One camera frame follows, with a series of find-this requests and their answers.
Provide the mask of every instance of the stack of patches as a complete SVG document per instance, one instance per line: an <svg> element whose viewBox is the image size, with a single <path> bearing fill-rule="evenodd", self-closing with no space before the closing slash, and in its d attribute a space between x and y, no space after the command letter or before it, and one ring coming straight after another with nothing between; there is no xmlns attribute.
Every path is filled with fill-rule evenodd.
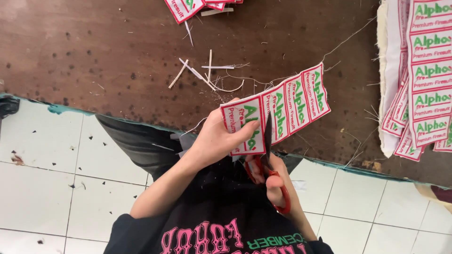
<svg viewBox="0 0 452 254"><path fill-rule="evenodd" d="M233 9L225 8L226 4L242 4L243 0L165 0L165 2L177 23L180 24L193 17L202 8L212 10L202 12L201 16L228 12Z"/></svg>
<svg viewBox="0 0 452 254"><path fill-rule="evenodd" d="M401 43L396 45L400 54L394 55L395 47L390 44L391 28L388 26L388 45L382 61L386 62L386 69L381 79L382 84L385 83L382 87L386 89L384 95L387 98L381 103L391 98L392 103L390 106L387 103L380 105L380 113L385 116L380 128L384 135L393 138L382 139L384 152L383 146L391 149L390 141L394 138L399 139L394 154L415 161L419 161L425 147L431 143L434 143L434 151L452 152L451 4L452 0L412 0L399 1L398 5L396 2L393 8L399 10L394 17L399 20ZM390 15L393 11L391 4L386 3L386 7L386 23L389 24L394 19ZM397 92L390 94L388 91L394 91L394 85L387 81L397 79L391 79L387 71L394 68L394 64L403 71L399 75Z"/></svg>

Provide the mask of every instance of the brown table surface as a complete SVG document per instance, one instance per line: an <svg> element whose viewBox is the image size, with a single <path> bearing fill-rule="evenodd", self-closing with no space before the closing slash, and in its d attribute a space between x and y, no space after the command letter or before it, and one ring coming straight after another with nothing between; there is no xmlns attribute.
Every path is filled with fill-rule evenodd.
<svg viewBox="0 0 452 254"><path fill-rule="evenodd" d="M378 0L245 0L232 13L199 15L202 23L189 19L192 47L162 0L2 1L0 78L9 94L185 131L222 101L265 85L245 79L234 93L212 92L184 71L168 89L179 58L207 72L201 65L208 65L212 49L212 65L250 63L228 73L268 83L322 61L375 17L378 6ZM419 163L383 160L377 122L364 111L373 112L380 99L379 86L367 86L379 82L376 27L373 20L325 56L325 69L340 61L324 73L332 112L275 149L341 165L362 152L349 166L452 187L447 153L427 148ZM226 72L213 71L213 79L218 75ZM241 82L227 77L223 87Z"/></svg>

